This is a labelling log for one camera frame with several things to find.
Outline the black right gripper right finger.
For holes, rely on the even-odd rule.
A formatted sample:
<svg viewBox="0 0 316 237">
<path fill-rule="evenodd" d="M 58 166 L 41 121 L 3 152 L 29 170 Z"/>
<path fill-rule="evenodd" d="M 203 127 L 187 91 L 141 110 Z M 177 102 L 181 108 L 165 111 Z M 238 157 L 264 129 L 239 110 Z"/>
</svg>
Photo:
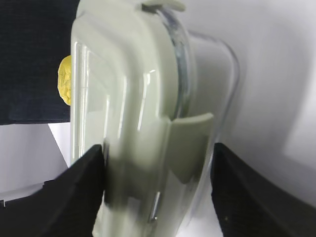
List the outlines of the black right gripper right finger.
<svg viewBox="0 0 316 237">
<path fill-rule="evenodd" d="M 225 237 L 314 237 L 316 209 L 265 179 L 222 143 L 214 145 L 212 202 Z"/>
</svg>

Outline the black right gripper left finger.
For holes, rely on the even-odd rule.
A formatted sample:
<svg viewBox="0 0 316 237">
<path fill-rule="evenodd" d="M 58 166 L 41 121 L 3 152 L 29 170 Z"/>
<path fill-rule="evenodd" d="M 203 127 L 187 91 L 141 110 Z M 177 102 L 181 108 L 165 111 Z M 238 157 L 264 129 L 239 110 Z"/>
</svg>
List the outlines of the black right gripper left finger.
<svg viewBox="0 0 316 237">
<path fill-rule="evenodd" d="M 101 145 L 34 194 L 0 206 L 2 237 L 90 237 L 105 189 Z"/>
</svg>

